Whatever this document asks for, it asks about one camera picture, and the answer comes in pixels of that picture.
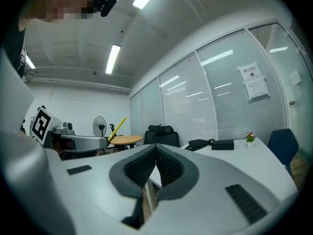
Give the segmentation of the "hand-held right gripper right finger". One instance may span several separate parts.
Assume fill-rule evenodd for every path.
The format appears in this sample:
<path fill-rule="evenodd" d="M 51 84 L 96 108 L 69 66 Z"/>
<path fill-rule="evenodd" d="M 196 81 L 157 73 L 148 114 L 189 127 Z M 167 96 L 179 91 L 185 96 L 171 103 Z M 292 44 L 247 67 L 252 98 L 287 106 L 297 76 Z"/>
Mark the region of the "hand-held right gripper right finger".
<path fill-rule="evenodd" d="M 259 235 L 295 200 L 297 188 L 281 162 L 262 142 L 230 151 L 210 147 L 181 150 L 199 169 L 199 180 L 182 198 L 160 201 L 148 219 L 155 235 Z M 266 211 L 250 224 L 226 188 L 241 185 Z"/>

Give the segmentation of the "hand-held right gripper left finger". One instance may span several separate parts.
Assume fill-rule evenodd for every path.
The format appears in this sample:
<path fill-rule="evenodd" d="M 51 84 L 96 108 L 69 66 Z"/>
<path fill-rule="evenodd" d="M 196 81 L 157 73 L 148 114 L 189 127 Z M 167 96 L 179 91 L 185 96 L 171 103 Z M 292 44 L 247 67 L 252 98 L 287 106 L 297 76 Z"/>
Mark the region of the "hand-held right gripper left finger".
<path fill-rule="evenodd" d="M 49 170 L 59 198 L 70 216 L 74 235 L 153 235 L 150 221 L 135 229 L 124 223 L 133 214 L 136 200 L 119 194 L 110 181 L 111 167 L 147 148 L 146 145 L 111 155 L 62 161 L 46 149 Z"/>

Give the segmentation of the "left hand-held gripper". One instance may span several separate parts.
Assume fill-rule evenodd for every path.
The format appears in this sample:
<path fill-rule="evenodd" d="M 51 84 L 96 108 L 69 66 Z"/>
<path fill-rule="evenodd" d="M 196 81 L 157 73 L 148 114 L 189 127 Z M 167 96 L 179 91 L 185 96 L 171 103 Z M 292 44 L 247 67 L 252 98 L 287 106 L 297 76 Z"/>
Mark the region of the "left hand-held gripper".
<path fill-rule="evenodd" d="M 58 153 L 64 151 L 86 153 L 105 149 L 109 141 L 105 137 L 77 136 L 70 122 L 63 122 L 49 113 L 45 106 L 38 108 L 30 125 L 30 136 L 44 148 L 54 149 Z"/>

